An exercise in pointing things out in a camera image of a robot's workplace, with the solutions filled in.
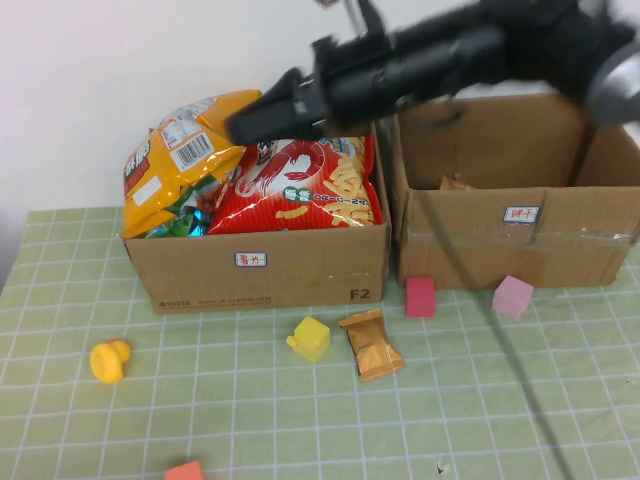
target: white label sticker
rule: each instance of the white label sticker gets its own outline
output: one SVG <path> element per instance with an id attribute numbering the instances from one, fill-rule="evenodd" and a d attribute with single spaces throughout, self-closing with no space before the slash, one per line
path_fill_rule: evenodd
<path id="1" fill-rule="evenodd" d="M 207 135 L 202 133 L 171 152 L 171 158 L 178 170 L 184 172 L 212 153 L 213 145 Z"/>
<path id="2" fill-rule="evenodd" d="M 266 267 L 266 253 L 236 253 L 236 267 Z"/>
<path id="3" fill-rule="evenodd" d="M 146 183 L 146 185 L 140 187 L 140 189 L 133 194 L 133 201 L 136 202 L 136 205 L 141 206 L 161 188 L 162 182 L 160 182 L 160 179 L 158 177 L 153 177 Z"/>
<path id="4" fill-rule="evenodd" d="M 161 127 L 162 138 L 169 150 L 180 145 L 191 135 L 202 132 L 202 128 L 193 120 L 170 120 Z"/>
<path id="5" fill-rule="evenodd" d="M 540 207 L 507 207 L 502 219 L 506 223 L 533 225 L 538 221 Z"/>
<path id="6" fill-rule="evenodd" d="M 218 97 L 207 97 L 198 102 L 190 103 L 185 107 L 178 108 L 171 112 L 171 114 L 163 120 L 163 123 L 171 117 L 177 118 L 178 120 L 195 120 L 197 116 L 202 115 L 205 110 L 217 101 Z"/>

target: small orange snack packet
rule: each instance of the small orange snack packet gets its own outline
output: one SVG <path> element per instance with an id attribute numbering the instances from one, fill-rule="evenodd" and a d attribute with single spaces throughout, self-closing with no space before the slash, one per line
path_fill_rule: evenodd
<path id="1" fill-rule="evenodd" d="M 449 191 L 449 190 L 475 190 L 475 187 L 471 185 L 459 182 L 457 180 L 451 180 L 449 177 L 442 175 L 440 177 L 440 190 L 441 191 Z"/>
<path id="2" fill-rule="evenodd" d="M 389 344 L 381 310 L 357 313 L 338 322 L 349 335 L 362 382 L 404 368 L 404 360 Z"/>

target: snack bag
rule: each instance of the snack bag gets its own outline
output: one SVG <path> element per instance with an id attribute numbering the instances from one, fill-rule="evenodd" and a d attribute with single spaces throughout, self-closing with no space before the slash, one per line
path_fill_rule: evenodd
<path id="1" fill-rule="evenodd" d="M 381 223 L 369 183 L 373 137 L 279 140 L 248 148 L 209 233 L 359 227 Z"/>
<path id="2" fill-rule="evenodd" d="M 168 207 L 206 176 L 222 187 L 245 151 L 230 142 L 224 120 L 260 95 L 247 90 L 209 97 L 175 110 L 151 131 L 124 168 L 123 238 L 170 222 L 180 209 Z"/>
<path id="3" fill-rule="evenodd" d="M 347 331 L 362 382 L 402 370 L 402 357 L 389 344 L 382 311 L 357 313 L 338 322 Z"/>

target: yellow cube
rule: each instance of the yellow cube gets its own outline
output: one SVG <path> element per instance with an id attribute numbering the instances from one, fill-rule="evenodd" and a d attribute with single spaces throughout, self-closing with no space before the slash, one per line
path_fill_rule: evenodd
<path id="1" fill-rule="evenodd" d="M 310 362 L 316 363 L 331 343 L 329 327 L 321 324 L 315 318 L 306 317 L 298 325 L 292 337 L 287 337 L 287 345 L 294 352 Z"/>

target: orange foam block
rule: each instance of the orange foam block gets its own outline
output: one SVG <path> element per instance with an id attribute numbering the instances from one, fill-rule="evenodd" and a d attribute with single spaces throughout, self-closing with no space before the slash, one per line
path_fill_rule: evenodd
<path id="1" fill-rule="evenodd" d="M 204 480 L 200 462 L 189 462 L 164 472 L 165 480 Z"/>
<path id="2" fill-rule="evenodd" d="M 436 316 L 436 288 L 432 278 L 407 279 L 407 311 L 409 318 Z"/>

